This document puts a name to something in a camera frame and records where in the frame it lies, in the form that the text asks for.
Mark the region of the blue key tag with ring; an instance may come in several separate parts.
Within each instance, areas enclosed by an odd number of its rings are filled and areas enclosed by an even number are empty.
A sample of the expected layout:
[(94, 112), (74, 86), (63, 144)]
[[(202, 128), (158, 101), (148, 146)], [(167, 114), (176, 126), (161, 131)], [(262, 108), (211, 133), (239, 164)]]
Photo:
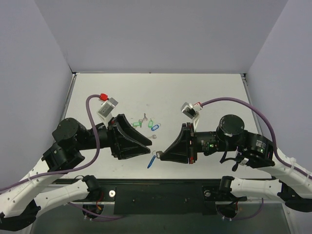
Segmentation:
[(149, 162), (149, 164), (148, 164), (148, 166), (147, 166), (147, 169), (149, 169), (152, 166), (152, 164), (153, 164), (155, 159), (156, 159), (156, 155), (153, 155), (151, 160), (150, 160), (150, 162)]

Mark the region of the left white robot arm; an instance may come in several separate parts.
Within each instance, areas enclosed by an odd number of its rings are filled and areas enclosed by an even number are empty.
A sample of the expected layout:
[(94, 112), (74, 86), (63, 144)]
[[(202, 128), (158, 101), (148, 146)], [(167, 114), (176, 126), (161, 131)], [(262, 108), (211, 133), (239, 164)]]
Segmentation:
[(87, 199), (98, 201), (103, 191), (95, 176), (85, 175), (73, 184), (43, 192), (55, 180), (84, 161), (81, 151), (110, 148), (113, 157), (123, 160), (149, 154), (151, 140), (135, 130), (124, 114), (111, 118), (108, 126), (90, 121), (86, 129), (74, 118), (62, 120), (52, 135), (55, 142), (43, 153), (29, 174), (0, 195), (0, 228), (19, 231), (31, 225), (44, 212), (65, 203)]

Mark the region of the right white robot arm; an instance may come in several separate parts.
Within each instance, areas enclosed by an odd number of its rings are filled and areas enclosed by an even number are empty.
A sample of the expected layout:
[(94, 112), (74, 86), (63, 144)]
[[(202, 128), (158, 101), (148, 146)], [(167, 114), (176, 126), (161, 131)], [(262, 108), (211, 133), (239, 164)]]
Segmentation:
[(248, 132), (243, 120), (236, 115), (221, 118), (215, 131), (197, 132), (191, 123), (183, 124), (177, 139), (160, 160), (193, 164), (199, 153), (223, 155), (220, 163), (233, 161), (233, 171), (242, 166), (267, 172), (271, 179), (240, 179), (223, 176), (217, 189), (204, 189), (218, 200), (246, 200), (258, 197), (280, 201), (287, 207), (309, 213), (312, 210), (312, 180), (310, 173), (296, 164), (295, 158), (282, 155), (266, 137)]

